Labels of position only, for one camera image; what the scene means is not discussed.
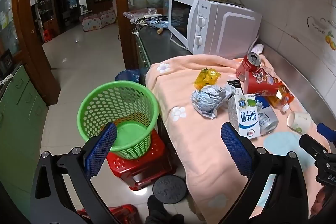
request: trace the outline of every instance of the microwave control panel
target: microwave control panel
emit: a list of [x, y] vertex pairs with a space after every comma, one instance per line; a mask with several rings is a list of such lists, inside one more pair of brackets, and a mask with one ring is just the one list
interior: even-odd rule
[[207, 0], [200, 0], [198, 6], [198, 15], [196, 23], [196, 33], [193, 54], [209, 54], [211, 43], [212, 43], [212, 33], [208, 33], [208, 27], [216, 21], [217, 6]]

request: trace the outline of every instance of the pink towel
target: pink towel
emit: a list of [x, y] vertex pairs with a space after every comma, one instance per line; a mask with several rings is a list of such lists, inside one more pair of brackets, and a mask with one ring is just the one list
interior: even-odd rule
[[[261, 55], [261, 59], [264, 66], [272, 69], [272, 76], [277, 77], [266, 58]], [[213, 120], [205, 118], [196, 112], [190, 96], [195, 90], [193, 82], [202, 69], [214, 68], [221, 73], [217, 84], [223, 86], [227, 80], [236, 78], [235, 71], [240, 62], [241, 59], [227, 60], [213, 55], [180, 56], [153, 64], [146, 75], [146, 86], [159, 102], [162, 120], [185, 168], [188, 189], [208, 224], [217, 224], [226, 214], [243, 190], [247, 178], [240, 175], [221, 139], [221, 126], [229, 121], [227, 109], [220, 108]], [[295, 99], [286, 114], [277, 109], [274, 111], [279, 119], [274, 132], [251, 141], [272, 154], [297, 153], [311, 207], [321, 188], [315, 180], [317, 168], [314, 159], [299, 147], [300, 135], [288, 128], [286, 122], [290, 111], [302, 111], [302, 107]], [[309, 135], [330, 150], [327, 140], [317, 133], [313, 122]], [[253, 215], [261, 212], [272, 179], [269, 178]]]

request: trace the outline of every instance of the red stool in background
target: red stool in background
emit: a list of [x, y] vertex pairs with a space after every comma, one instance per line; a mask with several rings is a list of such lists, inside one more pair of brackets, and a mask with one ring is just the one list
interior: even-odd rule
[[45, 30], [43, 32], [44, 42], [48, 42], [49, 40], [52, 40], [54, 38], [53, 34], [51, 33], [51, 30]]
[[[122, 224], [142, 224], [137, 208], [126, 204], [119, 207], [109, 207], [109, 210]], [[88, 217], [84, 209], [77, 211], [81, 216]]]
[[176, 172], [170, 154], [155, 130], [152, 131], [151, 146], [144, 156], [126, 160], [109, 152], [106, 159], [113, 174], [133, 191], [147, 187], [163, 175]]

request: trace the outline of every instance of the microwave knob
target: microwave knob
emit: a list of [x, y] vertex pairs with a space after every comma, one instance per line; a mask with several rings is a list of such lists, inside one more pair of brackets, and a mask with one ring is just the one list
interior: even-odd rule
[[195, 44], [196, 44], [197, 46], [202, 46], [202, 44], [203, 44], [203, 39], [202, 39], [202, 37], [201, 37], [200, 35], [197, 35], [197, 36], [196, 36], [196, 38], [195, 38]]
[[198, 17], [198, 26], [203, 28], [205, 26], [205, 18], [204, 17]]

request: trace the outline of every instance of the fruit decal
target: fruit decal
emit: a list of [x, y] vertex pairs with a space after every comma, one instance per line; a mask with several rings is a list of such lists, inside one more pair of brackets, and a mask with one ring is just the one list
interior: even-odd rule
[[331, 38], [334, 38], [334, 36], [332, 35], [331, 31], [329, 31], [325, 37], [325, 41], [330, 45], [331, 49], [334, 51], [336, 50], [336, 44]]

